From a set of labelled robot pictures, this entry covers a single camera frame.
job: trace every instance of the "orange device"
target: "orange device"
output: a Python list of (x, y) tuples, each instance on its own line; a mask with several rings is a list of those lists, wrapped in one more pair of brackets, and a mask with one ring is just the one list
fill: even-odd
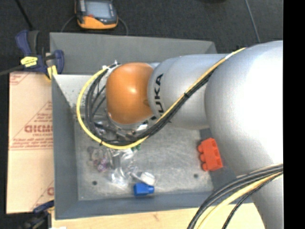
[(77, 0), (77, 23), (83, 29), (105, 30), (118, 24), (118, 15), (110, 1), (107, 0)]

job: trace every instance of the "black carpet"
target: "black carpet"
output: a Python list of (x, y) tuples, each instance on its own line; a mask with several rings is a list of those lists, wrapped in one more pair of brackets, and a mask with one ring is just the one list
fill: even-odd
[[(129, 35), (213, 41), (219, 53), (241, 46), (283, 39), (284, 0), (114, 0), (118, 15)], [(40, 30), (38, 46), (49, 49), (49, 32), (60, 31), (73, 15), (73, 0), (20, 0), (35, 29)], [(14, 0), (0, 0), (0, 70), (19, 63), (15, 35), (28, 29)], [(65, 31), (81, 31), (72, 20)], [(124, 35), (125, 27), (102, 33)], [(0, 229), (15, 229), (30, 215), (5, 215), (8, 143), (8, 77), (0, 77)]]

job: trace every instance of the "blue object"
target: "blue object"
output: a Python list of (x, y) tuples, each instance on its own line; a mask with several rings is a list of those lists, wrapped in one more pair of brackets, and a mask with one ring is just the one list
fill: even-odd
[(133, 192), (135, 196), (145, 196), (154, 192), (154, 186), (149, 186), (145, 183), (139, 182), (134, 184)]
[(34, 214), (39, 214), (39, 213), (41, 213), (41, 212), (43, 212), (43, 211), (45, 211), (45, 210), (47, 210), (47, 209), (49, 209), (49, 208), (51, 208), (51, 207), (53, 207), (53, 206), (54, 206), (54, 200), (51, 200), (51, 201), (49, 201), (49, 202), (46, 202), (46, 203), (41, 204), (41, 205), (39, 205), (38, 207), (36, 207), (36, 208), (33, 210), (33, 213), (34, 213)]

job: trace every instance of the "small object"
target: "small object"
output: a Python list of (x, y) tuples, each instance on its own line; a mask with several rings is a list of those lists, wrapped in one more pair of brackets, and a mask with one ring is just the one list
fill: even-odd
[(139, 182), (134, 184), (133, 193), (135, 196), (146, 196), (147, 194), (154, 193), (154, 186)]
[(213, 138), (208, 138), (200, 143), (198, 151), (202, 153), (200, 160), (205, 171), (215, 171), (223, 167), (218, 146)]
[(104, 172), (108, 169), (108, 166), (107, 166), (108, 162), (107, 162), (107, 159), (104, 157), (101, 159), (100, 163), (98, 164), (97, 166), (97, 170), (99, 172)]
[(138, 172), (138, 167), (135, 167), (134, 170), (130, 173), (131, 177), (147, 184), (154, 186), (156, 183), (156, 177), (149, 172)]
[(105, 30), (118, 24), (116, 10), (107, 0), (77, 0), (75, 11), (77, 23), (84, 29)]

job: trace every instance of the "kuka logo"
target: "kuka logo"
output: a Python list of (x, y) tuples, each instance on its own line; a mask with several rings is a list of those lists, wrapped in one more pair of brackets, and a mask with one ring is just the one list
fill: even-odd
[(162, 107), (162, 104), (160, 102), (160, 85), (161, 85), (161, 78), (162, 78), (163, 74), (160, 74), (157, 79), (156, 79), (156, 84), (158, 86), (156, 86), (154, 88), (154, 99), (155, 99), (155, 103), (156, 105), (159, 106), (158, 108), (158, 112), (160, 113), (160, 115), (162, 115), (164, 113), (164, 110), (163, 110), (163, 107)]

